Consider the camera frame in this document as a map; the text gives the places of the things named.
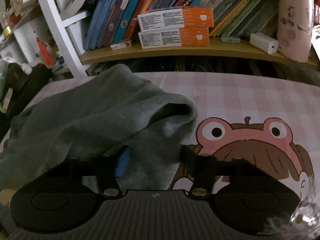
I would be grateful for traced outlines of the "white and wood bookshelf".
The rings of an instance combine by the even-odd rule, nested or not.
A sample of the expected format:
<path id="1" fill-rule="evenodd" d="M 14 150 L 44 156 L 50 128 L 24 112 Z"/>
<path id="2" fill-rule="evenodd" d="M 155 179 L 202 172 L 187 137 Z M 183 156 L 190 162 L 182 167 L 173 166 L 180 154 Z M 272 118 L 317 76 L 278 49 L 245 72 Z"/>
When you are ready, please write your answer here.
<path id="1" fill-rule="evenodd" d="M 225 43 L 220 38 L 210 38 L 206 47 L 163 47 L 143 49 L 140 42 L 124 41 L 111 47 L 84 51 L 82 39 L 84 30 L 80 24 L 89 17 L 87 11 L 77 12 L 74 16 L 62 20 L 57 7 L 57 0 L 35 0 L 28 6 L 19 22 L 7 29 L 8 36 L 3 43 L 7 47 L 13 38 L 16 39 L 20 50 L 28 61 L 33 61 L 39 47 L 36 38 L 50 31 L 61 56 L 74 77 L 84 76 L 86 70 L 95 63 L 117 61 L 142 57 L 161 56 L 223 56 L 248 58 L 282 63 L 288 66 L 297 65 L 301 68 L 319 69 L 319 61 L 312 55 L 308 62 L 293 61 L 281 53 L 268 54 L 247 41 L 240 43 Z"/>

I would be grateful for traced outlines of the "orange white box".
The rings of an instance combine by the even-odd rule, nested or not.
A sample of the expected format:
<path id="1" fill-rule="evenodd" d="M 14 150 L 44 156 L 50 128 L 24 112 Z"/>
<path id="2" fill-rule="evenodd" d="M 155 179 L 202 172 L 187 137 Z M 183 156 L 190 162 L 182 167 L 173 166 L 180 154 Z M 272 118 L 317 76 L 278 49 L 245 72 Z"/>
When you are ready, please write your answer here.
<path id="1" fill-rule="evenodd" d="M 138 33 L 143 49 L 164 47 L 207 47 L 208 28 L 177 28 Z"/>
<path id="2" fill-rule="evenodd" d="M 142 32 L 175 28 L 212 28 L 212 8 L 176 7 L 147 11 L 138 15 Z"/>

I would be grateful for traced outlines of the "white power adapter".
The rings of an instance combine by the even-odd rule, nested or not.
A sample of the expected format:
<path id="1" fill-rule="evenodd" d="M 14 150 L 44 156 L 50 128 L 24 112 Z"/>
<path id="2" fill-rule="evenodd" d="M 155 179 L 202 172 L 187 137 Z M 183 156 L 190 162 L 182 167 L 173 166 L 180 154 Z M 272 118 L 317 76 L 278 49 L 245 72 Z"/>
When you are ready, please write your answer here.
<path id="1" fill-rule="evenodd" d="M 262 33 L 252 33 L 250 35 L 250 44 L 268 54 L 273 54 L 278 51 L 278 40 L 271 38 Z"/>

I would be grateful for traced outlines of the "upper orange white box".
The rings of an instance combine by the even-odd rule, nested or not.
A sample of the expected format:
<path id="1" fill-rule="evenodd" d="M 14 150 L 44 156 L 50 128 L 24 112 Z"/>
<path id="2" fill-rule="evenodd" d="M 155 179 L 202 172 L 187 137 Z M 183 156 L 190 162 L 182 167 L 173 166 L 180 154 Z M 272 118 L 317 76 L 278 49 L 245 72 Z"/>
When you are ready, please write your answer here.
<path id="1" fill-rule="evenodd" d="M 147 11 L 138 15 L 142 32 L 175 28 L 212 28 L 212 8 L 176 7 Z"/>

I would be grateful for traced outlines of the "grey-green sweatshirt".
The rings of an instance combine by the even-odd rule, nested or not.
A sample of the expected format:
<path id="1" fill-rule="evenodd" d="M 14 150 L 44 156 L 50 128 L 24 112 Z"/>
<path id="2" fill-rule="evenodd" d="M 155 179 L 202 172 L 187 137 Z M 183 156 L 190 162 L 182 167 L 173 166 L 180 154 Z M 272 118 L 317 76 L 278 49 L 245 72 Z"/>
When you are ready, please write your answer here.
<path id="1" fill-rule="evenodd" d="M 165 190 L 192 135 L 197 109 L 118 64 L 92 80 L 49 96 L 11 122 L 1 152 L 1 189 L 20 189 L 67 159 L 107 159 L 123 146 L 130 160 L 122 190 Z"/>

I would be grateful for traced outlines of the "row of leaning books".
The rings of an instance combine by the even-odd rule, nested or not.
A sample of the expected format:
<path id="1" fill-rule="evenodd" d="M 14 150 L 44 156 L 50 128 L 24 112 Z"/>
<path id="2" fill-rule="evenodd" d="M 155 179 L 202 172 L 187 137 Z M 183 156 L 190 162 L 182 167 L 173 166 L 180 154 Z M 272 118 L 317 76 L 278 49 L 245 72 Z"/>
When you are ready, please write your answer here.
<path id="1" fill-rule="evenodd" d="M 210 37 L 248 38 L 263 31 L 278 13 L 279 0 L 97 0 L 83 41 L 85 50 L 111 47 L 131 41 L 141 32 L 138 15 L 147 11 L 176 8 L 212 8 L 214 26 Z"/>

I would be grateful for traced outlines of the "lower orange white box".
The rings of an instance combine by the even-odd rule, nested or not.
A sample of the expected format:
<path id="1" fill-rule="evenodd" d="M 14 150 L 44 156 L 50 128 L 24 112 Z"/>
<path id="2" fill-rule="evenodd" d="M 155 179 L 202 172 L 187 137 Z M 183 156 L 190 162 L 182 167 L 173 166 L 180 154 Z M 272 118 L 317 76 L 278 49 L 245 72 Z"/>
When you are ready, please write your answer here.
<path id="1" fill-rule="evenodd" d="M 208 28 L 177 28 L 138 33 L 143 49 L 164 47 L 207 47 Z"/>

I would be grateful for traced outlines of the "pink cartoon cylinder holder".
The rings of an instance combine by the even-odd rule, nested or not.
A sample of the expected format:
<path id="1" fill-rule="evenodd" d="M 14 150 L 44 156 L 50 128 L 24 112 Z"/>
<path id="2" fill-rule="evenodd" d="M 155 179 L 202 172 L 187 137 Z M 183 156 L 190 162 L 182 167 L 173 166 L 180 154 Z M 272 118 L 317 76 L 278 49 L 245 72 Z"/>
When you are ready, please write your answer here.
<path id="1" fill-rule="evenodd" d="M 299 63 L 306 63 L 311 49 L 314 0 L 279 0 L 278 51 Z"/>

